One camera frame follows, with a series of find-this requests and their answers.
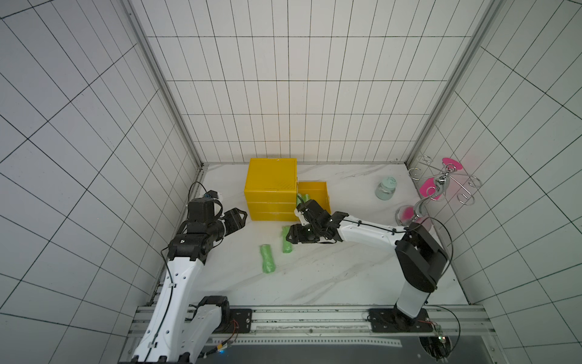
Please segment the yellow bottom drawer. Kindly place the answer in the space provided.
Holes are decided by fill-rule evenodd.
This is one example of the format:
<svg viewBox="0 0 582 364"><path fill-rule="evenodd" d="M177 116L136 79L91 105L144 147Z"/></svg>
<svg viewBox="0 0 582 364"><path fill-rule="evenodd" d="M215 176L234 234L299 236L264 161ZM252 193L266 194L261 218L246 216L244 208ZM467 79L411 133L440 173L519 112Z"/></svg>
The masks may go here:
<svg viewBox="0 0 582 364"><path fill-rule="evenodd" d="M310 200L315 200L321 208L331 214L330 199L325 181L299 181L297 188L298 194L302 198L305 194L309 194L311 197Z"/></svg>

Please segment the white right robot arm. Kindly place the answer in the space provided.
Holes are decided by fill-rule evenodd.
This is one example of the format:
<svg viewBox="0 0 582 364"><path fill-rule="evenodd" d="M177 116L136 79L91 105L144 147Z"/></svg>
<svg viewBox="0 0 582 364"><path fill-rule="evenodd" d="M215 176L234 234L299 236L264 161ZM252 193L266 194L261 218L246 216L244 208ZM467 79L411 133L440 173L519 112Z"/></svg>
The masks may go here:
<svg viewBox="0 0 582 364"><path fill-rule="evenodd" d="M295 214L299 223L284 235L291 244L347 241L395 253L405 279L393 309L399 319L418 318L450 263L450 255L420 223L396 227L373 224L346 212L330 214L315 200L298 204Z"/></svg>

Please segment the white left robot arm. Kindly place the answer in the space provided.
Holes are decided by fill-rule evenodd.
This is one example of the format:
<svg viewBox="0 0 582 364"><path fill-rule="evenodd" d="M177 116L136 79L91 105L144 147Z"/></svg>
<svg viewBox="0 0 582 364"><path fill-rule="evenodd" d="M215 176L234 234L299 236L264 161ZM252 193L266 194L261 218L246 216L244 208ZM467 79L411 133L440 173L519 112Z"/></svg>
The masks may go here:
<svg viewBox="0 0 582 364"><path fill-rule="evenodd" d="M209 253L244 228L247 216L238 208L225 211L214 190L189 201L186 219L161 251L162 291L130 363L194 363L236 339L244 324L230 312L227 297L206 296L197 304L191 299Z"/></svg>

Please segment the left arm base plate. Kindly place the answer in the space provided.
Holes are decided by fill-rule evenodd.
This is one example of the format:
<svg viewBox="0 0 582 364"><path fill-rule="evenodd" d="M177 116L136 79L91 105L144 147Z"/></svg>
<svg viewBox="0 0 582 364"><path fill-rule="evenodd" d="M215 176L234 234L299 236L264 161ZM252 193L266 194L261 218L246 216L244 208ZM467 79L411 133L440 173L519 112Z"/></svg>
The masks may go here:
<svg viewBox="0 0 582 364"><path fill-rule="evenodd" d="M239 333L247 334L251 332L253 322L253 310L249 308L229 309L222 315L220 325L213 331L214 334Z"/></svg>

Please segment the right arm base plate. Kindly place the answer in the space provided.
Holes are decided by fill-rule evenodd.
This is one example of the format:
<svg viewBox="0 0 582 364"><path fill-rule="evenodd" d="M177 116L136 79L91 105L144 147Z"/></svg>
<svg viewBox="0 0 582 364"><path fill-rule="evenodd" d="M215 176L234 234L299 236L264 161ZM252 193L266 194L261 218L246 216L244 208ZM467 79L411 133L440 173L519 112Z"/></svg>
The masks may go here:
<svg viewBox="0 0 582 364"><path fill-rule="evenodd" d="M368 321L374 333L431 333L427 310L421 309L416 318L410 318L397 308L376 308L368 310Z"/></svg>

